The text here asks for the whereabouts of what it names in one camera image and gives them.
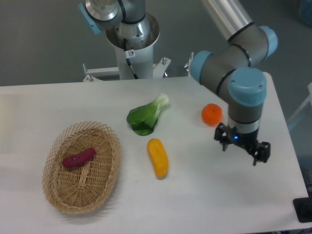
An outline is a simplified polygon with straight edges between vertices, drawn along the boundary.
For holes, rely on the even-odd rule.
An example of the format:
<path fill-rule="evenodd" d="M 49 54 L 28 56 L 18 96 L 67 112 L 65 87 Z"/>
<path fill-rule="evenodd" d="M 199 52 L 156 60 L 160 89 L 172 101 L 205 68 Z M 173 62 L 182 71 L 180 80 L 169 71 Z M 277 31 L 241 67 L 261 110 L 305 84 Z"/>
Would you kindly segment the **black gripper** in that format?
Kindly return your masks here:
<path fill-rule="evenodd" d="M 228 126 L 219 123 L 214 132 L 214 140 L 222 145 L 222 151 L 226 151 L 228 145 L 234 144 L 248 152 L 253 157 L 253 166 L 257 162 L 266 163 L 271 155 L 269 142 L 257 141 L 259 120 L 252 123 L 240 123 L 228 119 Z"/>

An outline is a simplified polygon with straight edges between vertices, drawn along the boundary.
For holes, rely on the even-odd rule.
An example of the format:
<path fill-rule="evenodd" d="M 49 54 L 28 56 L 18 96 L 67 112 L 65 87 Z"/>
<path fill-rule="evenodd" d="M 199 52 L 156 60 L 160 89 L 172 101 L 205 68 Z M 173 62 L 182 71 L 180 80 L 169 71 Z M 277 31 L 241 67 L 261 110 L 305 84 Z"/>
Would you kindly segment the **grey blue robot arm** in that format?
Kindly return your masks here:
<path fill-rule="evenodd" d="M 228 121 L 217 125 L 214 138 L 224 149 L 233 144 L 254 162 L 267 162 L 271 145 L 257 140 L 267 82 L 255 65 L 276 50 L 277 36 L 267 26 L 256 26 L 237 0 L 205 0 L 203 5 L 229 43 L 219 54 L 201 51 L 189 60 L 189 74 L 228 104 Z M 146 59 L 139 54 L 159 37 L 145 1 L 84 0 L 78 8 L 93 32 L 105 32 L 116 48 L 121 79 L 153 77 L 151 52 Z"/>

